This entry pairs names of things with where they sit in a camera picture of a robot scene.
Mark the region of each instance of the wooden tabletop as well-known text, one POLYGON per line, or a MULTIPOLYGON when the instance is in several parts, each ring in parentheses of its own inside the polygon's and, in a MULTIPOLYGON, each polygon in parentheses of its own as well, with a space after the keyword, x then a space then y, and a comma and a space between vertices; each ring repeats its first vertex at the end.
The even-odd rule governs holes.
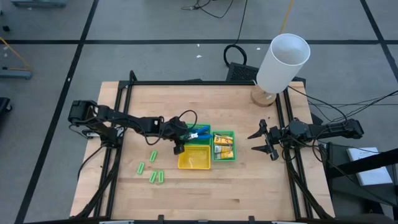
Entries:
MULTIPOLYGON (((305 92, 301 82, 290 85, 305 92)), ((113 107, 117 86, 117 82, 104 82, 98 104, 113 107)), ((167 220, 248 220, 248 216, 254 215, 256 220, 294 220, 285 161, 281 157, 271 161, 269 155, 251 150, 253 146, 264 145, 264 138, 247 140, 258 130, 260 119, 266 119, 268 127, 279 125, 275 104, 261 108, 251 101, 252 87, 133 86, 129 114, 137 117, 164 116, 168 120, 185 110, 195 110, 198 123, 211 124, 214 131, 235 132, 237 159, 235 162, 212 162, 210 170, 180 170, 177 168, 178 156, 173 154, 173 142, 160 141, 155 146, 148 146, 141 135, 128 129, 112 219, 156 220, 158 215, 165 215, 167 220), (153 150, 158 151, 158 155, 151 163, 149 157, 153 150), (146 166, 144 173, 137 175, 140 162, 145 162, 146 166), (151 184, 150 174, 159 169, 164 170, 164 183, 151 184)), ((311 123, 306 97, 291 90, 289 95, 294 116, 311 123)), ((287 124, 284 103, 282 106, 287 124)), ((193 118, 187 113, 182 120, 192 123, 193 118)), ((153 142, 155 138, 149 138, 149 141, 153 142)), ((85 158, 99 146, 98 138, 89 140, 85 158)), ((281 155, 281 148, 275 148, 281 155)), ((101 151, 82 170, 71 215, 80 212, 98 189, 104 152, 101 151)), ((309 148, 302 149, 302 159, 309 190, 325 211, 334 216, 322 164, 309 148)), ((297 192, 304 217, 299 188, 297 192)), ((103 208, 107 199, 106 192, 103 208)))

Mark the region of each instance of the blue pliers handle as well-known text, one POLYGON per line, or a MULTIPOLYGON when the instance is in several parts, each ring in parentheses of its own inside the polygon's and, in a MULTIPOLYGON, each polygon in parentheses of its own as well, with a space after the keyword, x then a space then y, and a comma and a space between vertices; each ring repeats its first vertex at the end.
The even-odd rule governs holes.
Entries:
POLYGON ((204 128, 200 128, 200 129, 192 129, 191 131, 193 131, 195 133, 190 135, 189 140, 191 140, 191 139, 198 139, 198 140, 210 139, 212 137, 211 134, 203 134, 209 130, 210 130, 209 126, 206 126, 204 128))

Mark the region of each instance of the wooden lamp base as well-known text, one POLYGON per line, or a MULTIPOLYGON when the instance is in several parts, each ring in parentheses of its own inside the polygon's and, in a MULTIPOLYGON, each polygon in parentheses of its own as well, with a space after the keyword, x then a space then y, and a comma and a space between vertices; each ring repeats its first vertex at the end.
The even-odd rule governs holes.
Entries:
POLYGON ((261 107, 266 107, 270 106, 276 100, 276 94, 267 93, 258 85, 255 85, 250 92, 250 98, 254 104, 261 107))

